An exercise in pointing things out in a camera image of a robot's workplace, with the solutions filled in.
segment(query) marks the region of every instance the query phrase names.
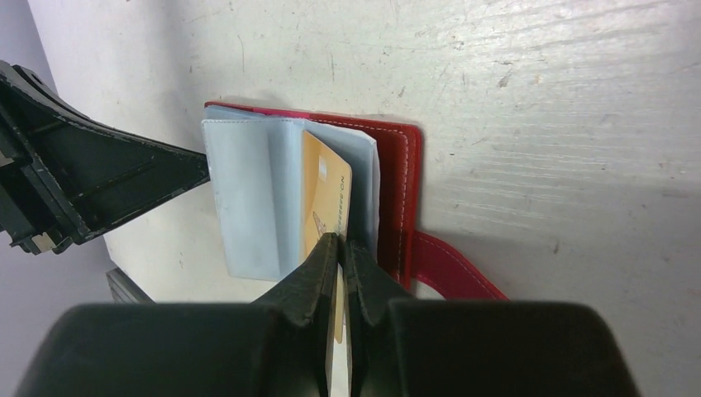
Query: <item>card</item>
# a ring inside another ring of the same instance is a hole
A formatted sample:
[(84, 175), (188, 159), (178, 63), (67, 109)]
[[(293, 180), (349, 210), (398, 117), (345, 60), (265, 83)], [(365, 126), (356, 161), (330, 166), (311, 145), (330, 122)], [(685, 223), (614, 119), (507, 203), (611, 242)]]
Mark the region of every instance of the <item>card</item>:
[[(303, 132), (303, 208), (302, 244), (304, 261), (312, 252), (319, 237), (334, 232), (346, 239), (348, 211), (351, 202), (352, 170), (336, 152), (307, 131)], [(336, 278), (336, 313), (334, 336), (342, 339), (343, 312), (346, 293), (341, 267)]]

